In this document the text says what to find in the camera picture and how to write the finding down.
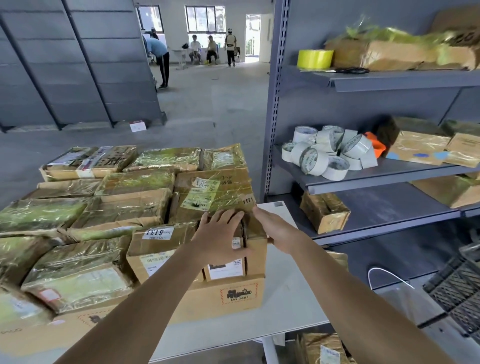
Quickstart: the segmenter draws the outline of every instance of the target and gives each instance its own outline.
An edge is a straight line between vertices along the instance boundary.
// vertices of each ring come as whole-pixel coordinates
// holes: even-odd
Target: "person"
[[[218,60],[218,55],[216,53],[216,48],[217,48],[217,45],[216,45],[215,41],[213,40],[213,36],[208,36],[208,48],[207,48],[208,64],[212,64],[212,56],[215,57],[215,64],[216,64],[216,60]]]
[[[237,47],[237,37],[232,34],[232,28],[228,29],[228,34],[225,37],[225,46],[223,49],[227,51],[228,66],[231,67],[233,62],[233,67],[235,67],[235,48]]]
[[[253,208],[274,246],[291,255],[318,303],[359,364],[454,364],[414,323],[338,264],[308,235],[280,216]],[[55,364],[147,363],[185,292],[207,264],[248,257],[232,249],[244,213],[202,216],[183,244],[145,283],[113,309]]]
[[[192,50],[190,52],[190,60],[192,61],[192,64],[193,64],[193,59],[195,58],[200,63],[201,61],[200,50],[202,49],[202,45],[197,40],[197,36],[193,35],[192,38],[193,38],[193,42],[190,43],[190,49]]]
[[[167,46],[156,38],[145,38],[147,44],[147,53],[152,53],[156,58],[156,63],[160,67],[163,83],[160,88],[168,87],[168,77],[170,76],[170,53]]]
[[[155,28],[152,28],[152,30],[151,30],[151,32],[150,32],[150,37],[151,37],[151,38],[158,39],[158,34],[156,33]]]

